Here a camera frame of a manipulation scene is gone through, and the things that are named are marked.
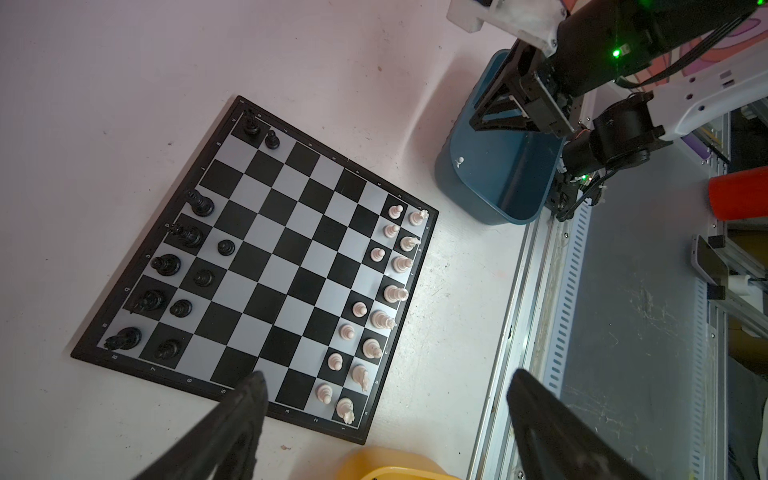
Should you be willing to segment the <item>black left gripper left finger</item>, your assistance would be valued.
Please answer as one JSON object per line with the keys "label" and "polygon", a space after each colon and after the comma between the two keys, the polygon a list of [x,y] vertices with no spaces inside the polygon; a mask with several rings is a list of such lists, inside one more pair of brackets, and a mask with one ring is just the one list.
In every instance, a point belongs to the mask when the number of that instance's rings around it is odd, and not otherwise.
{"label": "black left gripper left finger", "polygon": [[251,479],[268,407],[262,372],[247,376],[139,479]]}

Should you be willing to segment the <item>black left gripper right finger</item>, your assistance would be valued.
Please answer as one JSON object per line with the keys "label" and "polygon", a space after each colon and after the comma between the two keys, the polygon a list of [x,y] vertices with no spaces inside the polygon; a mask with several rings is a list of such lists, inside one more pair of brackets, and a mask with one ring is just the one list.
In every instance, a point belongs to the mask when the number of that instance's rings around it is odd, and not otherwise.
{"label": "black left gripper right finger", "polygon": [[560,400],[524,369],[506,394],[527,479],[643,479]]}

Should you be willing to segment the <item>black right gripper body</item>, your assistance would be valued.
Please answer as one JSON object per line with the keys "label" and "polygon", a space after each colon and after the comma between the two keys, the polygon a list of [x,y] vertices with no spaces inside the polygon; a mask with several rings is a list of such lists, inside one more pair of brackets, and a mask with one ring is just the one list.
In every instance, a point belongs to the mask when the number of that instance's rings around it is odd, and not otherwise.
{"label": "black right gripper body", "polygon": [[476,131],[527,131],[565,138],[577,130],[573,110],[574,97],[558,85],[543,52],[518,40],[475,102],[469,124]]}

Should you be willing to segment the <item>white knight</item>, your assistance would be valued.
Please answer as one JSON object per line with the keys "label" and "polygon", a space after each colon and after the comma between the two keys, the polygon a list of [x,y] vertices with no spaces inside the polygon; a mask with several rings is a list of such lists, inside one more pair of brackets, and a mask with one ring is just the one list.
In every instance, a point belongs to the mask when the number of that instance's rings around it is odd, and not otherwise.
{"label": "white knight", "polygon": [[419,246],[421,240],[418,237],[405,236],[400,240],[400,248],[405,252],[410,252]]}

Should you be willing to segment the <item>white pawn g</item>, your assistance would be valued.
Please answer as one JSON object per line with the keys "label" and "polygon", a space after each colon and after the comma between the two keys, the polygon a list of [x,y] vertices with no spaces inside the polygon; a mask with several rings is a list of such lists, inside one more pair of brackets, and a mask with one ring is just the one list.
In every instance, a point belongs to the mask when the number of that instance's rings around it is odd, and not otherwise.
{"label": "white pawn g", "polygon": [[384,235],[387,238],[395,238],[398,235],[400,226],[396,224],[387,224],[383,228]]}

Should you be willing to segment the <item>white bishop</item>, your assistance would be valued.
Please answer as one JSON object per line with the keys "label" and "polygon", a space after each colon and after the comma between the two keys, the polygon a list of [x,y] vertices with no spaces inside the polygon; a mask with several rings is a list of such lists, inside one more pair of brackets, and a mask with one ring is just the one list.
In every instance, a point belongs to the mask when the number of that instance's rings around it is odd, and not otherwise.
{"label": "white bishop", "polygon": [[407,257],[395,257],[392,262],[392,269],[397,273],[405,273],[413,266],[413,260]]}

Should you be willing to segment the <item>white pawn f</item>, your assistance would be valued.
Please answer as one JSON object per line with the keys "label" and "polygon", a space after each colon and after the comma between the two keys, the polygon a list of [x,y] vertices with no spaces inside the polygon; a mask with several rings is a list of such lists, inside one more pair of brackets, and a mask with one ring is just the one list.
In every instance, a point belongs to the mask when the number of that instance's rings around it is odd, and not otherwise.
{"label": "white pawn f", "polygon": [[370,252],[371,260],[374,262],[381,262],[386,256],[386,251],[382,248],[373,248]]}

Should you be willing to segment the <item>white king chess piece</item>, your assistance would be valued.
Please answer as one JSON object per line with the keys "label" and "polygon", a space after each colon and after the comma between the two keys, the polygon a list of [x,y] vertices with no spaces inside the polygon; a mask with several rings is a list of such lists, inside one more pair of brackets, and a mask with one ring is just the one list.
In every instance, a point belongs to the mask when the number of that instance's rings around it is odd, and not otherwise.
{"label": "white king chess piece", "polygon": [[407,300],[409,298],[409,292],[404,287],[388,285],[384,289],[383,296],[387,303],[398,303]]}

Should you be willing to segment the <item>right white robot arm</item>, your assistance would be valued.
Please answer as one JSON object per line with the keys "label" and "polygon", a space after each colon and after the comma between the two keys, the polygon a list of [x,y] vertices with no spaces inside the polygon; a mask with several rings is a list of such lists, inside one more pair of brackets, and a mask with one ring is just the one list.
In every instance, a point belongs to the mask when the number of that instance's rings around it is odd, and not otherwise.
{"label": "right white robot arm", "polygon": [[518,40],[476,101],[476,131],[567,139],[573,177],[646,162],[667,146],[649,87],[697,61],[763,7],[761,1],[485,1]]}

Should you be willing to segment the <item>black rook chess piece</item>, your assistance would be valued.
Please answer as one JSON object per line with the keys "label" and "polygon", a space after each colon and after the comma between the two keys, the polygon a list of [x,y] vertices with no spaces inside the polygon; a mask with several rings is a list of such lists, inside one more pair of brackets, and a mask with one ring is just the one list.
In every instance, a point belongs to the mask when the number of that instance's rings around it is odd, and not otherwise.
{"label": "black rook chess piece", "polygon": [[104,348],[109,351],[131,350],[142,340],[142,332],[137,327],[127,327],[105,339]]}

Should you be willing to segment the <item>white knight chess piece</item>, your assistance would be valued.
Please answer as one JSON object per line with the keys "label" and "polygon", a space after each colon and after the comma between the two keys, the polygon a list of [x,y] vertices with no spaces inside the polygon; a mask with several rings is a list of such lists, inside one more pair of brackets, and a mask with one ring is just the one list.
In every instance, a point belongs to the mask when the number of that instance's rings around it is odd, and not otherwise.
{"label": "white knight chess piece", "polygon": [[352,369],[351,375],[353,381],[361,387],[361,390],[368,393],[370,390],[370,374],[368,369],[364,365],[359,364]]}

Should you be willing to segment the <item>black knight chess piece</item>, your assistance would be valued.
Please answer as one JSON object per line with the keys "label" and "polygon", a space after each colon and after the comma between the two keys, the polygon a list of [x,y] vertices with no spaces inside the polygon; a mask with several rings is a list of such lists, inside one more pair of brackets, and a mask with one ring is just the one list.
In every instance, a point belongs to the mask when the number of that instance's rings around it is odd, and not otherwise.
{"label": "black knight chess piece", "polygon": [[130,313],[146,313],[162,309],[166,304],[166,296],[160,290],[147,290],[128,308]]}

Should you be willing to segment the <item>white bishop chess piece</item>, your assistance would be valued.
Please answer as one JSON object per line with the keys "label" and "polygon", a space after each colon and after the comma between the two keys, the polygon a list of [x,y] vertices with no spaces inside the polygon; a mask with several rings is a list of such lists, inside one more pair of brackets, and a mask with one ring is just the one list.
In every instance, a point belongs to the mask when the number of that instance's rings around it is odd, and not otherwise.
{"label": "white bishop chess piece", "polygon": [[362,352],[368,359],[380,359],[383,356],[383,349],[375,338],[369,338],[363,342]]}

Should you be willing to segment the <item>black bishop chess piece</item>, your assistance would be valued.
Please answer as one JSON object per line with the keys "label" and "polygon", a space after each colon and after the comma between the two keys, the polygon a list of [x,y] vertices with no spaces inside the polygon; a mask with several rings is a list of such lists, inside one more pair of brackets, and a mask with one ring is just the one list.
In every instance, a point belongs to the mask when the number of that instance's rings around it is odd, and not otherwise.
{"label": "black bishop chess piece", "polygon": [[163,254],[152,258],[150,267],[161,276],[173,276],[181,269],[181,260],[174,254]]}

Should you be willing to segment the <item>black white chess board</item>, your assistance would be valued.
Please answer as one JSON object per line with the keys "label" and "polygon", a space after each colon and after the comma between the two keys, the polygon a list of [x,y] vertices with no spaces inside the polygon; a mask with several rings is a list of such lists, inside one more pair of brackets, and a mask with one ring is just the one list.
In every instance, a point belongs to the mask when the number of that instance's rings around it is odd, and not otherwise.
{"label": "black white chess board", "polygon": [[[243,132],[246,116],[261,126],[257,136]],[[264,139],[274,130],[280,146],[270,150]],[[196,189],[215,204],[207,217],[195,215],[185,193]],[[399,219],[388,216],[402,205]],[[413,226],[409,214],[428,210],[429,218]],[[412,194],[387,182],[320,141],[244,97],[237,97],[193,165],[163,208],[137,252],[119,276],[72,350],[77,360],[132,375],[194,395],[221,399],[246,376],[263,373],[271,417],[356,444],[364,444],[388,375],[415,287],[435,229],[438,213]],[[191,249],[169,242],[167,225],[194,225],[205,235]],[[387,224],[400,226],[387,238]],[[418,237],[410,252],[400,248],[405,236]],[[218,253],[219,241],[236,245],[233,255]],[[381,262],[371,260],[382,248]],[[181,269],[161,276],[151,259],[174,254]],[[395,257],[413,260],[397,273]],[[201,288],[193,283],[200,269],[215,275]],[[387,303],[388,285],[404,287],[409,298]],[[130,313],[147,290],[166,296],[162,309]],[[184,318],[169,313],[181,299],[193,305]],[[368,308],[364,318],[352,314],[355,302]],[[392,330],[375,328],[370,315],[381,310],[395,319]],[[351,324],[353,340],[339,329]],[[106,338],[127,327],[142,332],[131,350],[109,351]],[[363,342],[375,338],[380,359],[363,355]],[[156,347],[168,339],[181,343],[179,354],[156,360]],[[340,371],[328,368],[332,353],[344,358]],[[364,365],[370,374],[365,393],[352,379]],[[330,404],[316,389],[333,388]],[[336,404],[348,397],[355,421],[345,424]]]}

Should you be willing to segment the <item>white queen chess piece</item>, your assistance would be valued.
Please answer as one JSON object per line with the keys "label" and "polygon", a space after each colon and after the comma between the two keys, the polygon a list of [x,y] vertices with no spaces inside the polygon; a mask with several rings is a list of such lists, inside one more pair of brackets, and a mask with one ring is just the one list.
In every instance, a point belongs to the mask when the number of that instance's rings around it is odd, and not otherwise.
{"label": "white queen chess piece", "polygon": [[370,321],[375,328],[382,330],[392,330],[397,326],[395,319],[381,310],[374,311],[370,315]]}

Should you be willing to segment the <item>black queen chess piece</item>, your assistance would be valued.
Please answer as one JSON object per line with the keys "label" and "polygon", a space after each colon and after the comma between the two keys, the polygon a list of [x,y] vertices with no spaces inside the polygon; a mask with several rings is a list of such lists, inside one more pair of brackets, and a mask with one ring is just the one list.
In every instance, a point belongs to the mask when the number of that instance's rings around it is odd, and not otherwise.
{"label": "black queen chess piece", "polygon": [[177,247],[197,248],[205,240],[204,233],[194,225],[171,224],[167,225],[169,242]]}

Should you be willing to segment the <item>black king chess piece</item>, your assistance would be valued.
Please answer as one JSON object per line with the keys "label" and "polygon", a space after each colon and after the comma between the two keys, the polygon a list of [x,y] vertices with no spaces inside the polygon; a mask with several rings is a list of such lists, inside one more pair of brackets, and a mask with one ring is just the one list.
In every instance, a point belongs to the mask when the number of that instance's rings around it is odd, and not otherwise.
{"label": "black king chess piece", "polygon": [[211,215],[215,209],[213,201],[196,189],[187,191],[184,200],[190,206],[192,212],[200,217]]}

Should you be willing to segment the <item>teal plastic tray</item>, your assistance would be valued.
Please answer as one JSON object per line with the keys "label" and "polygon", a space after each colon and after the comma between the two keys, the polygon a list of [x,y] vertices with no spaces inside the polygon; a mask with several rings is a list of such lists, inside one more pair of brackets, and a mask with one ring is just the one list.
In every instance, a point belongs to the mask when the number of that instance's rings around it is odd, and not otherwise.
{"label": "teal plastic tray", "polygon": [[[551,134],[476,131],[474,104],[509,51],[497,51],[473,87],[435,163],[439,189],[475,220],[487,225],[524,225],[535,220],[548,197],[565,141]],[[465,159],[456,167],[458,157]]]}

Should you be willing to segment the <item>black pawn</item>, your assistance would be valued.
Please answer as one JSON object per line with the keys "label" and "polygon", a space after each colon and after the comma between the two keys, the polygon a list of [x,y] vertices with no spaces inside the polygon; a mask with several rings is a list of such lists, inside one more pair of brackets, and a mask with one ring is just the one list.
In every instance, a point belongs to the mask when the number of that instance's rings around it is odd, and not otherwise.
{"label": "black pawn", "polygon": [[175,358],[181,350],[181,343],[176,339],[168,339],[160,343],[155,351],[154,358],[156,360],[170,360]]}
{"label": "black pawn", "polygon": [[169,313],[177,318],[184,318],[191,314],[193,305],[189,300],[181,299],[174,302],[170,308]]}
{"label": "black pawn", "polygon": [[224,239],[218,242],[217,251],[220,255],[228,257],[236,251],[236,245],[232,240]]}
{"label": "black pawn", "polygon": [[210,286],[215,280],[214,273],[209,269],[200,269],[193,276],[193,283],[201,288]]}
{"label": "black pawn", "polygon": [[264,139],[264,144],[270,150],[275,150],[280,146],[280,139],[274,130],[270,130]]}

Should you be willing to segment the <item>white pawn a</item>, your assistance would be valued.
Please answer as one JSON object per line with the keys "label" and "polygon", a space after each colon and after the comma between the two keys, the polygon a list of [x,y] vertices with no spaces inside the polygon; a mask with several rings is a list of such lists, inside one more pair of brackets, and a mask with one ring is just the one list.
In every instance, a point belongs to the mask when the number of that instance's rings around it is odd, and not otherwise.
{"label": "white pawn a", "polygon": [[321,384],[316,389],[316,396],[321,403],[328,405],[333,398],[333,388],[329,384]]}

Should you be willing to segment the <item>white rook left corner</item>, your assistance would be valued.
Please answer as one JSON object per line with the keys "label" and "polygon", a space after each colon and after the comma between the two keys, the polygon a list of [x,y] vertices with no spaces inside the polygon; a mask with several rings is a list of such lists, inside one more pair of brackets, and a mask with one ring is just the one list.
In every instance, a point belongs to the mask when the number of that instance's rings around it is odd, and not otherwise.
{"label": "white rook left corner", "polygon": [[351,425],[355,421],[353,401],[348,397],[341,398],[336,404],[336,414],[345,424]]}

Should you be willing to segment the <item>white rook corner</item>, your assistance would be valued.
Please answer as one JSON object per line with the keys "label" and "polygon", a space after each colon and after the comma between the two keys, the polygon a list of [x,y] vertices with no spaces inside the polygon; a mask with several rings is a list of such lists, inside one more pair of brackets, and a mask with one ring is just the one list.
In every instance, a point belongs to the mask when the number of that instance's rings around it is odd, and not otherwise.
{"label": "white rook corner", "polygon": [[413,226],[418,226],[423,224],[428,218],[429,218],[428,210],[417,210],[409,214],[409,222]]}
{"label": "white rook corner", "polygon": [[348,397],[341,398],[336,404],[336,414],[345,424],[351,425],[355,421],[353,401]]}

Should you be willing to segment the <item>white pawn b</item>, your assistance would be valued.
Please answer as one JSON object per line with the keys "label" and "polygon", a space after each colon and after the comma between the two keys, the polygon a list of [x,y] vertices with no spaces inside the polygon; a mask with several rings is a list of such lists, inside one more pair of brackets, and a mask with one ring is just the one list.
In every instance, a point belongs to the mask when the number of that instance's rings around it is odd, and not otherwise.
{"label": "white pawn b", "polygon": [[340,371],[344,365],[344,358],[339,353],[332,353],[327,359],[327,365],[332,371]]}

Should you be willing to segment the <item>yellow plastic tray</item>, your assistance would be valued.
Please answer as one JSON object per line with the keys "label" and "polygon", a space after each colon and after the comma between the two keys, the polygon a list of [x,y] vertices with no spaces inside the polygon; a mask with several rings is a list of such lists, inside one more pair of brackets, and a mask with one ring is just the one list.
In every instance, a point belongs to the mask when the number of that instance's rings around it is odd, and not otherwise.
{"label": "yellow plastic tray", "polygon": [[430,458],[402,450],[368,446],[348,455],[338,468],[335,479],[343,480],[453,480]]}

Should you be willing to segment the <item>white pawn c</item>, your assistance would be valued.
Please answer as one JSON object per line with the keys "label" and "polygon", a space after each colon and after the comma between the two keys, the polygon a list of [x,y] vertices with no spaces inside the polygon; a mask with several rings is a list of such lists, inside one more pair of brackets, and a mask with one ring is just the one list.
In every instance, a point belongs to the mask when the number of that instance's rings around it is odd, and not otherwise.
{"label": "white pawn c", "polygon": [[356,337],[356,331],[351,324],[344,324],[339,329],[339,335],[342,339],[350,341]]}

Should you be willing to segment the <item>white rook right corner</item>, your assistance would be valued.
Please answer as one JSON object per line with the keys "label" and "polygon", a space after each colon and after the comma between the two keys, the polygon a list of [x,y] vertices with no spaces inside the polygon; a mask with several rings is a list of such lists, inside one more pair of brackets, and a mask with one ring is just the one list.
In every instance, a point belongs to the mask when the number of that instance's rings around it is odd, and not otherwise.
{"label": "white rook right corner", "polygon": [[409,214],[409,222],[413,226],[418,226],[423,224],[428,218],[429,218],[428,210],[417,210]]}

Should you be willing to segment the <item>white pawn right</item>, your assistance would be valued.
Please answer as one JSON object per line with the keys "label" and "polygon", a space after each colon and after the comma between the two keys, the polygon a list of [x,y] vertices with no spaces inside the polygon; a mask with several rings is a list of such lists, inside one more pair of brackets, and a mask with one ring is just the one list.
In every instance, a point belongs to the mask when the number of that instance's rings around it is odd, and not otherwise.
{"label": "white pawn right", "polygon": [[393,219],[399,219],[404,211],[402,205],[393,205],[388,209],[388,216]]}

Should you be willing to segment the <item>white pawn d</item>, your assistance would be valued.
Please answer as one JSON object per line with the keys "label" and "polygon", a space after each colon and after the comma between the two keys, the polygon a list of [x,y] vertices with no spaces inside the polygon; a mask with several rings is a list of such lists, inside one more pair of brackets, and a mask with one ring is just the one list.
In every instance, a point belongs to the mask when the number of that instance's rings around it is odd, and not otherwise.
{"label": "white pawn d", "polygon": [[368,313],[368,308],[363,302],[355,302],[351,307],[352,314],[357,318],[364,318]]}

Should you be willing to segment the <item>red cylinder object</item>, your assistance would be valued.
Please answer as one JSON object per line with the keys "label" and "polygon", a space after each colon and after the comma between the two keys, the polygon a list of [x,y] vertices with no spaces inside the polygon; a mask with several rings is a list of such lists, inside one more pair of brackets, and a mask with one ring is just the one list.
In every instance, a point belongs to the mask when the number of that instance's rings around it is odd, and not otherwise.
{"label": "red cylinder object", "polygon": [[708,200],[718,220],[736,221],[766,217],[768,167],[711,178],[708,182]]}

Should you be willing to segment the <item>black pawn far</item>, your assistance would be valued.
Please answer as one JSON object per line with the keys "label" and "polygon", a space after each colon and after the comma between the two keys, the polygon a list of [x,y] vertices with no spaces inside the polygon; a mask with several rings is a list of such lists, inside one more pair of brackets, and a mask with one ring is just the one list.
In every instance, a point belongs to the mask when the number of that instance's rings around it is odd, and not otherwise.
{"label": "black pawn far", "polygon": [[270,150],[275,150],[280,146],[280,139],[274,130],[270,130],[264,139],[264,144]]}

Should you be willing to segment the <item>black rook far corner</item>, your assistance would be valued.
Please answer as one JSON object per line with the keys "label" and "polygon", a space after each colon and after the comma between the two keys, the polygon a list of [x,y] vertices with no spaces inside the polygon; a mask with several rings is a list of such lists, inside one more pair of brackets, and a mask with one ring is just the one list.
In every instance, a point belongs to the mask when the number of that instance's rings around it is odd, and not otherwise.
{"label": "black rook far corner", "polygon": [[251,116],[246,116],[243,120],[243,132],[249,136],[257,136],[261,131],[260,123]]}

